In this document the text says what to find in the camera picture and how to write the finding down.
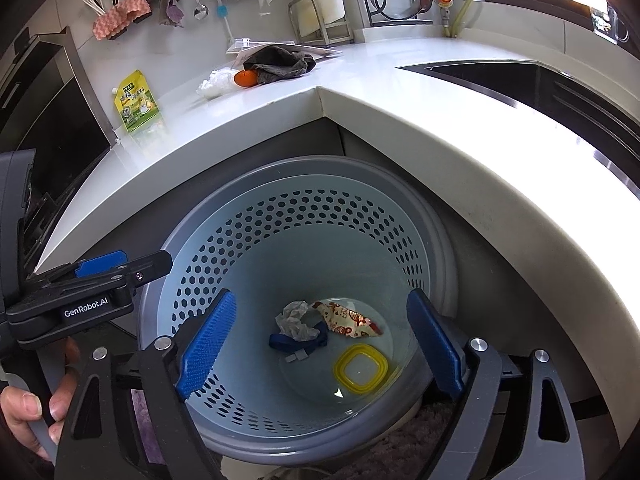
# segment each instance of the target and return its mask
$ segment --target kitchen counter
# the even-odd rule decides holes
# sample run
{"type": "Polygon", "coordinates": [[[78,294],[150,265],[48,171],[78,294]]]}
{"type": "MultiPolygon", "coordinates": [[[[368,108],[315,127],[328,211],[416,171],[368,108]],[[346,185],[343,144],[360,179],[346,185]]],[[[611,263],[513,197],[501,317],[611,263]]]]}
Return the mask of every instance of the kitchen counter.
{"type": "MultiPolygon", "coordinates": [[[[343,50],[297,80],[204,102],[194,92],[203,73],[159,98],[162,120],[117,132],[120,144],[73,198],[38,270],[77,259],[218,162],[326,116],[412,173],[523,276],[589,366],[624,442],[640,415],[640,201],[575,134],[535,110],[397,69],[526,57],[444,38],[343,50]]],[[[611,85],[601,74],[584,78],[611,85]]]]}

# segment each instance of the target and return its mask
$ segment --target white plastic bag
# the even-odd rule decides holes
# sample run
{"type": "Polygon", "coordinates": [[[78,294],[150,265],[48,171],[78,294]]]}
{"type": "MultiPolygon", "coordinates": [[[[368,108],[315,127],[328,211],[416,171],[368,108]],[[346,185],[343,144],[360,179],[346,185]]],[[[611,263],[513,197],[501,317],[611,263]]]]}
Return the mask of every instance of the white plastic bag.
{"type": "Polygon", "coordinates": [[[209,79],[200,83],[196,92],[205,99],[214,99],[229,92],[235,92],[241,88],[234,82],[234,76],[237,73],[238,70],[233,68],[214,70],[209,75],[209,79]]]}
{"type": "Polygon", "coordinates": [[[317,328],[311,328],[302,323],[302,317],[311,307],[305,301],[292,301],[282,314],[276,316],[276,323],[280,327],[280,333],[287,335],[295,341],[312,341],[320,334],[317,328]]]}

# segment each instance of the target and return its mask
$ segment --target blue strap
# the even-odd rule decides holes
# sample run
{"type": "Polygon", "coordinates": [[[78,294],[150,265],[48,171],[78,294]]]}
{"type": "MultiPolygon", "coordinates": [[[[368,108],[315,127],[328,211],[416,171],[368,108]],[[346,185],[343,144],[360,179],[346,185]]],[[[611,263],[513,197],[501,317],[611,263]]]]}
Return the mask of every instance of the blue strap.
{"type": "Polygon", "coordinates": [[[453,400],[458,400],[465,389],[462,381],[462,359],[440,325],[440,315],[420,288],[409,293],[406,316],[438,389],[449,394],[453,400]]]}
{"type": "Polygon", "coordinates": [[[100,274],[113,267],[117,267],[127,263],[127,255],[124,251],[115,251],[109,254],[103,254],[91,260],[85,260],[78,265],[76,269],[76,278],[84,278],[92,274],[100,274]]]}
{"type": "Polygon", "coordinates": [[[269,346],[286,354],[293,354],[298,350],[304,350],[307,354],[311,354],[316,348],[326,346],[329,337],[329,327],[324,321],[316,324],[314,328],[319,330],[320,333],[318,337],[311,341],[296,341],[288,335],[271,334],[269,336],[269,346]]]}

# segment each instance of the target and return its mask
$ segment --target snack wrapper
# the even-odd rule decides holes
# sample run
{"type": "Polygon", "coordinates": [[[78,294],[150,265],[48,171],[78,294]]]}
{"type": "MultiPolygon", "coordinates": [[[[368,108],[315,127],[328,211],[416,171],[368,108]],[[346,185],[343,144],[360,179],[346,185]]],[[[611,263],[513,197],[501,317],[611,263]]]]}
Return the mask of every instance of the snack wrapper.
{"type": "Polygon", "coordinates": [[[129,133],[158,113],[158,105],[140,70],[120,83],[114,103],[129,133]]]}
{"type": "Polygon", "coordinates": [[[312,307],[322,314],[332,332],[348,337],[382,335],[375,323],[355,310],[350,310],[337,303],[325,304],[321,301],[316,301],[312,307]]]}

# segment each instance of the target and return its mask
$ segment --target gray trash bin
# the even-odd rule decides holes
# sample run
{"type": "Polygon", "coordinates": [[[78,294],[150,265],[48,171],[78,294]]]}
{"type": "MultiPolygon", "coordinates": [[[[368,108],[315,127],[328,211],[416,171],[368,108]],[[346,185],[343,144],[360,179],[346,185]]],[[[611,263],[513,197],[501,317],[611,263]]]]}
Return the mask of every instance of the gray trash bin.
{"type": "Polygon", "coordinates": [[[393,174],[342,156],[245,174],[203,200],[164,248],[174,268],[143,292],[140,346],[174,334],[220,288],[236,295],[236,324],[188,405],[207,447],[246,462],[318,462],[385,431],[431,380],[407,294],[421,287],[441,313],[456,311],[455,261],[436,213],[393,174]],[[370,317],[383,335],[365,342],[389,362],[382,386],[357,396],[334,378],[336,359],[362,339],[330,333],[293,363],[269,348],[274,318],[295,300],[334,300],[370,317]]]}

